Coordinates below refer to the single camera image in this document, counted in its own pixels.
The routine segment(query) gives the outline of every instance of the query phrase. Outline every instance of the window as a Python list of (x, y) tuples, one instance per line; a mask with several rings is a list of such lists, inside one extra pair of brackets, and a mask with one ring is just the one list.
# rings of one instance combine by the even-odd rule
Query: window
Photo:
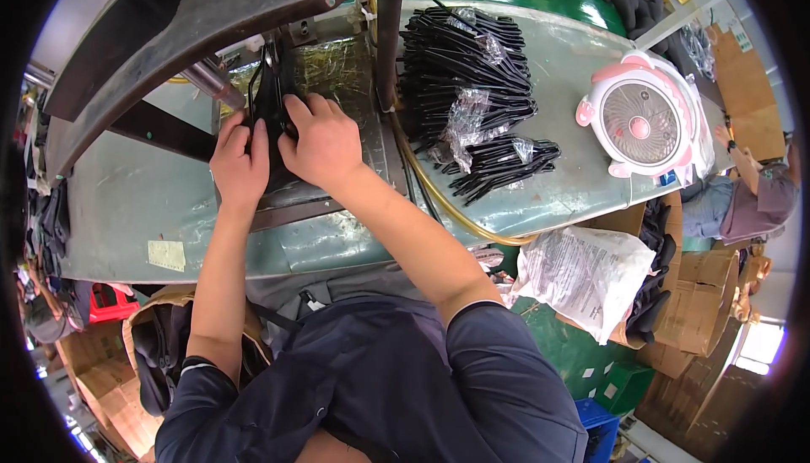
[(743, 345), (734, 365), (760, 375), (768, 375), (770, 365), (776, 361), (782, 346), (784, 326), (765, 322), (758, 325), (749, 323), (744, 332)]

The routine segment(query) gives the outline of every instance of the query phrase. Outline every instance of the seated worker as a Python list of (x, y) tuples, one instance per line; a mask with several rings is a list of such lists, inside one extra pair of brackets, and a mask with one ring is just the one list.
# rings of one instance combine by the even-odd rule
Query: seated worker
[(26, 286), (17, 280), (19, 313), (23, 327), (39, 343), (54, 343), (74, 331), (81, 331), (90, 319), (91, 282), (68, 282), (57, 295), (51, 292), (34, 266), (29, 266), (35, 297), (28, 299)]
[(267, 126), (246, 154), (237, 113), (211, 159), (222, 205), (157, 461), (582, 461), (571, 395), (473, 256), (363, 164), (335, 102), (284, 102), (300, 137), (278, 139), (289, 171), (368, 227), (430, 303), (367, 287), (318, 308), (239, 391), (248, 229), (270, 168)]
[(716, 175), (680, 191), (683, 235), (722, 239), (728, 245), (780, 230), (799, 200), (799, 150), (789, 144), (788, 165), (763, 169), (749, 149), (737, 148), (724, 125), (717, 125), (714, 135), (740, 176), (732, 181)]

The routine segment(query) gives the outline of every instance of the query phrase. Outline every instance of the red stool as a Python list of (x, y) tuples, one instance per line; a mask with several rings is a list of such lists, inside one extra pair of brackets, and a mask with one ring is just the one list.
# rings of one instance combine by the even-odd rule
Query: red stool
[(124, 320), (138, 310), (137, 299), (107, 284), (93, 284), (90, 297), (90, 324), (107, 320)]

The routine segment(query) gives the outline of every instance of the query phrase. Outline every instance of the pink and white fan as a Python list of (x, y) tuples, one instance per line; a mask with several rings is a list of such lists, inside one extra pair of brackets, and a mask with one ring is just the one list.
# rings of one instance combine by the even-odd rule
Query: pink and white fan
[(697, 104), (674, 69), (633, 50), (594, 73), (591, 83), (576, 119), (591, 125), (613, 159), (608, 173), (659, 176), (691, 163)]

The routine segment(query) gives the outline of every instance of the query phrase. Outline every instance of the blue plastic crate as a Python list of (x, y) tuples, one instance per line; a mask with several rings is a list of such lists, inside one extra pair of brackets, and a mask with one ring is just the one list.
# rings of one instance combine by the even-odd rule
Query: blue plastic crate
[(586, 430), (599, 428), (599, 445), (593, 452), (586, 454), (585, 463), (608, 463), (619, 433), (619, 417), (610, 414), (592, 398), (574, 401), (574, 404)]

